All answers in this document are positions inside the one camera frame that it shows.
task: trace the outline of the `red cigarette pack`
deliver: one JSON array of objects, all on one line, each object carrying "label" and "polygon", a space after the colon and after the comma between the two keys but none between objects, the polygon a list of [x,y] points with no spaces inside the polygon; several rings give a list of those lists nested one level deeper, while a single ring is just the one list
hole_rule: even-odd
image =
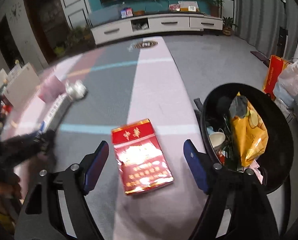
[{"label": "red cigarette pack", "polygon": [[173,182],[149,119],[116,128],[111,135],[127,195]]}]

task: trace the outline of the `black trash can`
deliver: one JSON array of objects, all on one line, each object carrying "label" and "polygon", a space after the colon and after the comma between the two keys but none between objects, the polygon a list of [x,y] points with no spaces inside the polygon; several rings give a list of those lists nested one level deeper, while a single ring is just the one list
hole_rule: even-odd
[{"label": "black trash can", "polygon": [[293,161],[293,139],[289,125],[276,104],[263,92],[248,85],[229,83],[215,88],[206,98],[201,111],[200,127],[206,153],[213,162],[220,163],[210,142],[206,118],[222,120],[222,115],[229,111],[230,103],[240,92],[247,97],[263,119],[268,131],[268,143],[265,152],[257,159],[259,170],[264,176],[263,186],[267,194],[278,189],[289,175]]}]

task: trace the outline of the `curtain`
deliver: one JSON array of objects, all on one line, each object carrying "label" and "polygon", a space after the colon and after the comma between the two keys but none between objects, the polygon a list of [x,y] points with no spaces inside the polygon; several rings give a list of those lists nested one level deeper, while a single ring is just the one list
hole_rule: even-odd
[{"label": "curtain", "polygon": [[[294,56],[298,43],[298,6],[287,1],[288,44],[286,59]],[[280,0],[237,0],[236,34],[268,58],[277,51],[279,27],[284,26],[284,9]]]}]

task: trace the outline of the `tv stand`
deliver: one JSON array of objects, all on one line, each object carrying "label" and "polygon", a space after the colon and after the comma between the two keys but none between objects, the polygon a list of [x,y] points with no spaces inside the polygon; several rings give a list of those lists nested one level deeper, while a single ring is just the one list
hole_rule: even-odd
[{"label": "tv stand", "polygon": [[135,36],[204,29],[222,30],[222,19],[201,13],[170,12],[129,17],[91,29],[96,45]]}]

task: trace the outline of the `drawer handle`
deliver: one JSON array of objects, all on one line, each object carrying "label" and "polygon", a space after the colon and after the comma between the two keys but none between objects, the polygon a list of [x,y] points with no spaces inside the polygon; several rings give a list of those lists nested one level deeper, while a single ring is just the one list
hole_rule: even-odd
[{"label": "drawer handle", "polygon": [[104,32],[104,34],[116,33],[118,31],[120,31],[120,28],[114,29],[114,30],[110,30],[110,31],[106,31],[106,32]]},{"label": "drawer handle", "polygon": [[204,25],[215,25],[214,23],[201,23],[201,24],[204,24]]},{"label": "drawer handle", "polygon": [[178,22],[164,22],[164,23],[161,23],[161,24],[164,24],[164,25],[167,25],[167,24],[178,24]]}]

